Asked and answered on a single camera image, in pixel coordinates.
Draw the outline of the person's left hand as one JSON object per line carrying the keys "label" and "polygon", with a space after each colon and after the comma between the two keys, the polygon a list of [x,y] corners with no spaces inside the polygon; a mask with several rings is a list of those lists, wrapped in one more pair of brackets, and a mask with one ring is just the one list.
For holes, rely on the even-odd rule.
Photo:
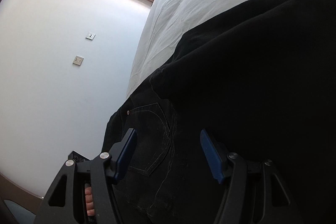
{"label": "person's left hand", "polygon": [[93,203],[93,194],[92,194],[92,188],[90,186],[85,188],[85,204],[87,209],[87,215],[88,217],[95,216],[95,208]]}

